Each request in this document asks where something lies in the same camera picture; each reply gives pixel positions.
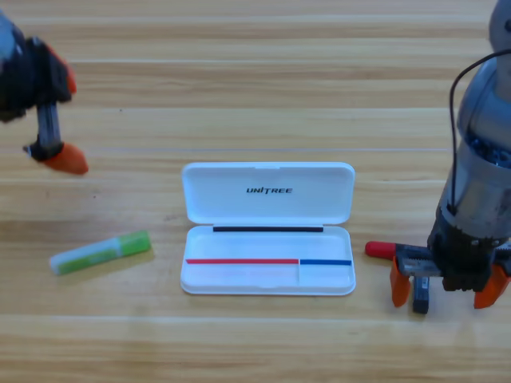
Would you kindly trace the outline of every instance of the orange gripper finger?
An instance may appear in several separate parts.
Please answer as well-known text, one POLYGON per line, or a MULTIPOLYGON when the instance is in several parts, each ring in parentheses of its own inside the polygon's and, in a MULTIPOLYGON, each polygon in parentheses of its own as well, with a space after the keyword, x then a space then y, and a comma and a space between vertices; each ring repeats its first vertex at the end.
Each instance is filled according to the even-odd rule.
POLYGON ((510 277, 506 275, 502 267, 493 265, 492 275, 489 277, 483 291, 476 293, 473 301, 473 307, 476 309, 485 309, 492 306, 497 299, 504 294, 505 288, 508 286, 510 277))
POLYGON ((392 270, 390 271, 390 287, 392 288, 392 302, 394 306, 401 307, 410 296, 410 278, 399 272, 398 260, 396 257, 392 260, 392 270))
POLYGON ((77 174, 79 176, 89 171, 89 165, 83 152, 76 146, 66 143, 64 143, 60 153, 42 163, 58 172, 77 174))

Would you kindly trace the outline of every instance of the black cable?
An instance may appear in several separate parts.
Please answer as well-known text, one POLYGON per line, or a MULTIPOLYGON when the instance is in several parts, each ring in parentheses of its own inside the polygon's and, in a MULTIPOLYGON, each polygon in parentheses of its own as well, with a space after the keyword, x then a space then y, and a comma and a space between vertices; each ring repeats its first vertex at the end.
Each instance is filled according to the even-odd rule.
POLYGON ((494 52, 489 54, 486 57, 483 57, 481 60, 478 60, 474 62, 472 65, 468 66, 467 68, 463 69, 460 74, 454 79, 454 82, 450 88, 449 93, 449 111, 450 111, 450 127, 451 131, 453 133, 453 174, 451 176, 452 178, 452 185, 451 185, 451 214, 456 215, 456 169, 458 166, 458 160, 457 160, 457 149, 458 149, 458 143, 456 142, 456 122, 454 121, 454 92, 456 90, 456 85, 458 85, 458 82, 465 76, 468 72, 470 72, 472 69, 478 67, 480 64, 483 64, 487 62, 488 60, 491 60, 492 58, 504 56, 506 54, 511 54, 511 49, 504 49, 500 50, 498 52, 494 52))

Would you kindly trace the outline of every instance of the red line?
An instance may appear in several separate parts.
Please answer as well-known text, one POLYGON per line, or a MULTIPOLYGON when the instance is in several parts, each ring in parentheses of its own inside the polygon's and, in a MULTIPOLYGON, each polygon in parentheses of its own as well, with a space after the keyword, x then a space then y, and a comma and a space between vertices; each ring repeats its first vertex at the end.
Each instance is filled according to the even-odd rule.
POLYGON ((298 259, 187 259, 195 265, 298 265, 298 259))

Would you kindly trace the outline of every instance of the blue line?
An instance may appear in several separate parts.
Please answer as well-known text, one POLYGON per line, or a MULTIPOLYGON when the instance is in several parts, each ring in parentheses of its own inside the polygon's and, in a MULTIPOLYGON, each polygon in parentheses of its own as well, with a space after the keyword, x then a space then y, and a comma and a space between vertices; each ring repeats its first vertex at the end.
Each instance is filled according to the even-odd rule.
POLYGON ((351 261, 340 261, 337 259, 300 259, 300 265, 351 266, 351 261))

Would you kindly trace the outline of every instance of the red marker cap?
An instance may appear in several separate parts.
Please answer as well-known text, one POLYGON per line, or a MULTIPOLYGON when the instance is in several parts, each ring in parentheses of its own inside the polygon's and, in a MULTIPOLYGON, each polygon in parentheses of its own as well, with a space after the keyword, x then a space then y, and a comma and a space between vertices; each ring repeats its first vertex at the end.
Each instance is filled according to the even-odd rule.
POLYGON ((366 244, 366 254, 370 257, 380 259, 394 259, 396 255, 396 244, 389 242, 368 242, 366 244))

